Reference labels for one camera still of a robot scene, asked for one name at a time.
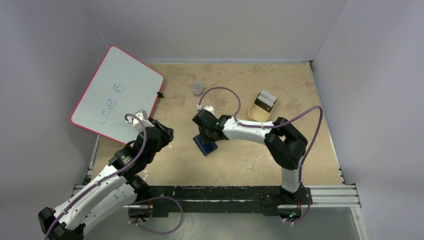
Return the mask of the blue leather card holder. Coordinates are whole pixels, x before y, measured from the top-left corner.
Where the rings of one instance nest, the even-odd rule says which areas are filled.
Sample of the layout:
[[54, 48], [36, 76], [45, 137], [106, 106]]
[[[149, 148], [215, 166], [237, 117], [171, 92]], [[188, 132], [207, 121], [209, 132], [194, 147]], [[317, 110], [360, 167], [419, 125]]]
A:
[[215, 142], [203, 143], [200, 134], [193, 137], [193, 141], [204, 156], [207, 156], [218, 149], [218, 145]]

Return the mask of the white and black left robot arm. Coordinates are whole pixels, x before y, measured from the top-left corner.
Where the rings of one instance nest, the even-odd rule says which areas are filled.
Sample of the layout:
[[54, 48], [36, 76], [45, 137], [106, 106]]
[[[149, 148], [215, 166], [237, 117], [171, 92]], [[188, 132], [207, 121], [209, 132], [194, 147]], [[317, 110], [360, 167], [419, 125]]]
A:
[[82, 240], [125, 205], [148, 201], [149, 186], [138, 174], [174, 139], [174, 129], [149, 117], [144, 110], [127, 113], [124, 119], [137, 130], [136, 139], [118, 150], [78, 193], [55, 208], [45, 207], [38, 213], [46, 240]]

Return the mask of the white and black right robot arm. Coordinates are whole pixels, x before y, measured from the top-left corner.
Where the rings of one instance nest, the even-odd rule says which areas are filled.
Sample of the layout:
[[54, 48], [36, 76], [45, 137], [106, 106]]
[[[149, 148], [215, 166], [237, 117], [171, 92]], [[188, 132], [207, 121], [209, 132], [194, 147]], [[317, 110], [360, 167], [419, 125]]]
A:
[[267, 147], [273, 160], [281, 167], [282, 200], [288, 204], [300, 198], [300, 163], [306, 154], [308, 140], [284, 117], [275, 121], [239, 120], [231, 115], [215, 116], [212, 109], [200, 109], [192, 118], [197, 125], [201, 143], [245, 140]]

